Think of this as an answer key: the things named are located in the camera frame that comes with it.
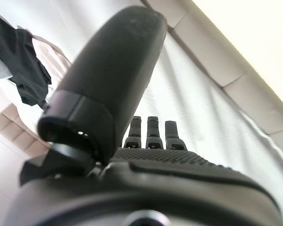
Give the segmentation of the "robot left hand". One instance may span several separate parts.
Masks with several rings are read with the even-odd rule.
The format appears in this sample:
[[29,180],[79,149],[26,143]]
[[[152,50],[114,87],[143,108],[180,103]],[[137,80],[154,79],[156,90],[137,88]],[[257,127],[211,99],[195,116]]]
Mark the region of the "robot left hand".
[[142,148],[134,115],[166,37],[166,19],[125,8],[92,37],[37,124],[47,154],[24,162],[7,226],[281,226],[249,177],[187,150],[156,117]]

